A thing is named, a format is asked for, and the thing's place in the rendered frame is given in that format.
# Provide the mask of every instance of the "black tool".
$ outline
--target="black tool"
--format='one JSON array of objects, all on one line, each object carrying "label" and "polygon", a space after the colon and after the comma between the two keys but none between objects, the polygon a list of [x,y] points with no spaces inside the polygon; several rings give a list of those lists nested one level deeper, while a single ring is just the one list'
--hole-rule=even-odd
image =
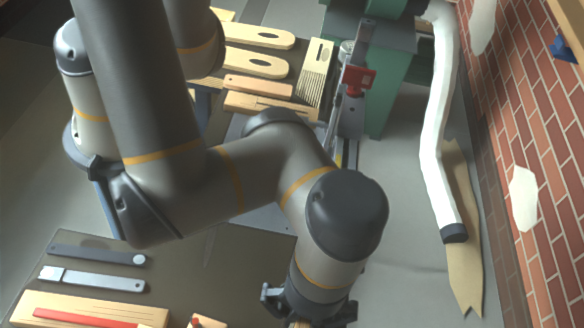
[{"label": "black tool", "polygon": [[47,254],[138,267],[143,267],[146,263],[146,255],[140,253],[116,252],[59,243],[50,243],[47,247]]}]

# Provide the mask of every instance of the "gray tool handle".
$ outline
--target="gray tool handle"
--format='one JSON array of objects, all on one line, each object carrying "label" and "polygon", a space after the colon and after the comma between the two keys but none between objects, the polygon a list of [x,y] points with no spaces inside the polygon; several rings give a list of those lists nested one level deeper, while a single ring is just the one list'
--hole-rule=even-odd
[{"label": "gray tool handle", "polygon": [[143,267],[146,263],[146,255],[140,253],[116,252],[59,243],[50,243],[47,247],[47,254],[138,267]]},{"label": "gray tool handle", "polygon": [[131,293],[144,291],[146,281],[142,279],[110,276],[99,273],[67,270],[65,268],[45,265],[41,270],[39,280],[64,283],[78,286],[113,289]]}]

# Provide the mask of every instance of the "red strip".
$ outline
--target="red strip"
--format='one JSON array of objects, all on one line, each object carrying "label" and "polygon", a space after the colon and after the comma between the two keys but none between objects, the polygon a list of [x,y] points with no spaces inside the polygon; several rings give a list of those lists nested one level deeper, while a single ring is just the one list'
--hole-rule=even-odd
[{"label": "red strip", "polygon": [[110,320],[98,317],[91,317],[88,315],[81,315],[69,312],[61,312],[43,308],[36,308],[32,314],[34,317],[57,320],[69,323],[76,323],[85,326],[93,326],[99,328],[137,328],[137,323]]}]

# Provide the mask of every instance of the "gray floor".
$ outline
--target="gray floor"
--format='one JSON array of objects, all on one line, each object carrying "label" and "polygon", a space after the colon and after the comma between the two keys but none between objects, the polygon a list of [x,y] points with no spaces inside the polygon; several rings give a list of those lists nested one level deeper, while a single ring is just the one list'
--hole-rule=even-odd
[{"label": "gray floor", "polygon": [[[111,236],[93,186],[69,163],[60,144],[71,105],[49,45],[52,30],[68,15],[62,1],[43,1],[47,17],[54,20],[35,18],[43,13],[45,7],[40,7],[0,39],[0,316],[56,229]],[[212,5],[235,10],[239,17],[247,2],[213,0]],[[64,9],[48,9],[51,3]],[[310,38],[318,36],[323,15],[324,7],[316,0],[272,0],[262,25]],[[36,33],[38,24],[46,32]],[[464,318],[448,285],[444,247],[417,160],[427,93],[427,88],[404,84],[382,141],[362,142],[360,170],[382,185],[391,216],[379,250],[354,287],[352,297],[360,301],[361,312],[359,322],[350,327],[503,325],[484,221],[485,317],[479,320],[471,312]],[[457,138],[476,187],[464,106],[457,93],[447,139]]]}]

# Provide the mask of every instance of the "red object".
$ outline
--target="red object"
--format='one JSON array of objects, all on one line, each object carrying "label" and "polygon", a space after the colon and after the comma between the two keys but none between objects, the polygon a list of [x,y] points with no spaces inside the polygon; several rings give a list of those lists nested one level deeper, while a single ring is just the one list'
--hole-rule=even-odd
[{"label": "red object", "polygon": [[81,315],[69,312],[55,311],[43,308],[36,308],[32,314],[34,317],[76,323],[85,326],[94,326],[100,328],[137,328],[137,323],[110,320],[88,315]]},{"label": "red object", "polygon": [[370,90],[377,72],[364,67],[346,65],[341,83],[348,85],[347,95],[356,98],[361,96],[362,89]]}]

